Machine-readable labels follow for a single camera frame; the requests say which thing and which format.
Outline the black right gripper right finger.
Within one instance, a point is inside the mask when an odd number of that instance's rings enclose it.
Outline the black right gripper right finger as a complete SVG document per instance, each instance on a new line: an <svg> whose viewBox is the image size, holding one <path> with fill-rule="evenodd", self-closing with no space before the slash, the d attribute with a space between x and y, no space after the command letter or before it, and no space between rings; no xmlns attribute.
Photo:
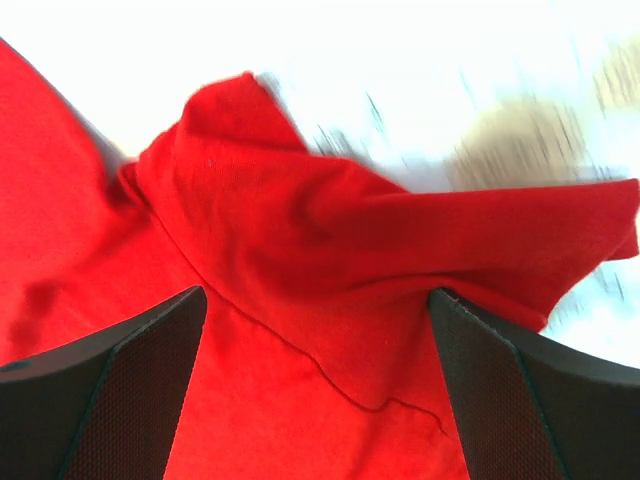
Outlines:
<svg viewBox="0 0 640 480"><path fill-rule="evenodd" d="M507 322L451 291L428 301L471 478L636 480L639 371Z"/></svg>

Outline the red t shirt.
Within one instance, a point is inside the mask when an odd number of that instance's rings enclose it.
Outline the red t shirt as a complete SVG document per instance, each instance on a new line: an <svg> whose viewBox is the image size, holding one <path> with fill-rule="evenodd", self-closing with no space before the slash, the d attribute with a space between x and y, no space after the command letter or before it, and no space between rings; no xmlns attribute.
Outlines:
<svg viewBox="0 0 640 480"><path fill-rule="evenodd" d="M637 253L634 180L412 194L308 151L251 74L199 90L109 176L50 84L1 48L1 358L204 288L171 479L464 479L426 301L538 331Z"/></svg>

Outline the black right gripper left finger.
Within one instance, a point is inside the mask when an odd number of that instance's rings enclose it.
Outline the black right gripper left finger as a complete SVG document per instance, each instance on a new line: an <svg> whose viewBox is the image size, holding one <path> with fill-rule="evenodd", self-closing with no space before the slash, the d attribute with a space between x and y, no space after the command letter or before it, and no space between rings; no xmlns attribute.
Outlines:
<svg viewBox="0 0 640 480"><path fill-rule="evenodd" d="M2 366L2 478L163 478L206 310L192 287Z"/></svg>

